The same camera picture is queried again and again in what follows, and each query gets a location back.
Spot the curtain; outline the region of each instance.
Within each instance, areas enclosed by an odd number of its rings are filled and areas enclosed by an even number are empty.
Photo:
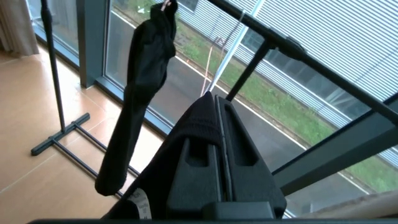
[[[0,0],[0,48],[26,56],[39,53],[26,0]]]

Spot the grass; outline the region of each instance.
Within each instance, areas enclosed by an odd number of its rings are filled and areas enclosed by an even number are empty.
[[[134,13],[137,7],[149,9],[152,3],[146,0],[131,0],[126,11],[138,23],[148,18],[148,14]],[[177,20],[177,37],[183,35],[189,41],[185,45],[177,45],[179,52],[190,60],[206,67],[211,43],[197,32]],[[221,50],[213,48],[209,64],[209,72],[215,74],[220,64]],[[231,87],[242,74],[245,66],[234,58],[225,68],[220,80]],[[336,131],[336,128],[320,119],[311,108],[302,106],[296,99],[267,83],[260,74],[254,73],[244,84],[239,94],[258,106],[260,110],[270,114],[286,128],[296,133],[311,146],[325,139]],[[383,163],[377,157],[371,157],[346,169],[350,174],[370,186],[377,192],[398,189],[398,172]]]

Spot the white road line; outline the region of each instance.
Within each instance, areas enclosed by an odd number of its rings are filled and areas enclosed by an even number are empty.
[[[120,15],[118,15],[117,13],[115,13],[114,11],[112,11],[113,14],[115,14],[116,16],[118,16],[121,20],[123,20],[124,22],[126,22],[127,24],[129,24],[133,29],[135,29],[136,27],[131,24],[129,21],[127,21],[125,18],[122,18]],[[203,78],[205,78],[205,76],[200,73],[197,69],[195,69],[194,67],[192,67],[189,63],[187,63],[186,61],[182,60],[180,57],[175,56],[176,59],[178,59],[180,62],[182,62],[184,65],[188,66],[189,68],[191,68],[192,70],[194,70],[197,74],[199,74],[200,76],[202,76]],[[224,90],[222,87],[220,87],[219,85],[216,84],[216,87],[219,88],[221,91],[223,91],[224,93],[228,92],[226,90]],[[244,106],[246,109],[248,109],[250,112],[254,113],[256,116],[258,116],[260,119],[262,119],[264,122],[266,122],[269,126],[275,128],[278,132],[280,132],[281,134],[283,134],[285,137],[287,137],[289,140],[291,140],[292,142],[296,143],[296,145],[300,146],[304,151],[307,150],[306,147],[304,147],[303,145],[301,145],[299,142],[297,142],[294,138],[290,137],[289,135],[287,135],[286,133],[284,133],[282,130],[280,130],[277,126],[275,126],[274,124],[272,124],[271,122],[269,122],[268,120],[266,120],[265,118],[263,118],[261,115],[259,115],[257,112],[255,112],[253,109],[251,109],[250,107],[248,107],[247,105],[245,105],[244,103],[242,103],[241,101],[235,99],[238,103],[240,103],[242,106]],[[342,173],[338,172],[338,174],[340,176],[342,176],[342,178],[346,179],[349,183],[353,184],[355,187],[357,187],[359,190],[363,191],[366,194],[370,194],[368,191],[366,191],[365,189],[363,189],[361,186],[359,186],[358,184],[356,184],[355,182],[353,182],[351,179],[349,179],[348,177],[346,177],[345,175],[343,175]]]

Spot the black metal rack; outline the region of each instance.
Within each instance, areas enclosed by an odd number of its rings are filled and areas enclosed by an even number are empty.
[[[241,15],[243,14],[243,12],[240,9],[238,9],[228,1],[225,0],[208,0],[208,1],[213,3],[215,6],[217,6],[224,12],[233,16],[235,19],[240,19]],[[88,121],[90,119],[90,115],[88,113],[76,119],[68,126],[65,126],[56,58],[55,58],[55,50],[52,38],[52,25],[51,25],[52,17],[48,9],[47,0],[42,0],[41,14],[47,37],[47,45],[49,49],[49,56],[52,68],[55,94],[57,98],[57,107],[60,118],[61,130],[58,133],[50,136],[47,140],[40,143],[38,146],[34,147],[31,150],[31,154],[33,156],[38,156],[48,147],[55,145],[58,148],[60,148],[65,154],[67,154],[78,165],[84,168],[84,170],[86,170],[90,175],[92,175],[93,177],[97,177],[98,174],[93,169],[91,169],[88,165],[86,165],[82,160],[77,158],[77,156],[74,155],[72,152],[70,152],[65,146],[59,143],[59,140],[61,138],[66,136],[68,133],[77,130],[84,137],[94,142],[101,150],[103,151],[106,150],[106,146],[104,144],[99,142],[94,136],[92,136],[89,132],[87,132],[81,127],[81,125],[85,121]],[[383,102],[375,99],[373,96],[369,95],[368,93],[362,91],[361,89],[350,83],[349,81],[345,80],[343,77],[337,75],[335,72],[327,68],[324,64],[322,64],[318,60],[309,56],[306,53],[305,49],[299,43],[297,43],[297,41],[295,41],[293,38],[284,36],[283,34],[278,33],[276,30],[272,29],[271,27],[266,27],[262,25],[259,21],[255,20],[255,18],[247,14],[244,14],[243,18],[241,19],[241,22],[244,25],[248,26],[250,29],[257,32],[258,34],[262,35],[265,41],[260,46],[259,50],[255,53],[253,59],[250,61],[246,69],[243,71],[242,75],[239,77],[238,81],[232,87],[231,91],[228,93],[226,97],[227,100],[231,101],[236,96],[239,89],[243,86],[245,81],[249,78],[249,76],[256,68],[257,64],[265,57],[268,51],[277,47],[283,54],[286,54],[288,57],[306,63],[307,65],[315,69],[317,72],[322,74],[324,77],[332,81],[334,84],[338,85],[344,91],[353,95],[363,103],[367,104],[374,111],[383,115],[385,118],[387,118],[395,125],[398,124],[398,114],[395,111],[390,109],[390,107],[385,105]],[[133,175],[139,175],[139,172],[131,166],[129,167],[129,172],[132,173]]]

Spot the white pole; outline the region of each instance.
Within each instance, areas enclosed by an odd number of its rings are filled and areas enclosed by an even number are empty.
[[[251,11],[250,15],[253,17],[256,17],[259,14],[259,11],[262,7],[262,5],[265,3],[265,0],[258,0],[256,5],[253,7],[253,10]],[[239,32],[238,36],[235,38],[235,41],[233,42],[231,48],[229,49],[228,53],[225,55],[225,58],[221,62],[221,65],[218,67],[216,74],[214,75],[214,79],[211,81],[211,83],[208,85],[206,91],[211,91],[213,90],[214,86],[216,85],[217,81],[220,79],[221,74],[225,70],[227,64],[231,60],[232,56],[235,54],[236,49],[238,49],[244,35],[248,31],[248,27],[244,26],[241,31]]]

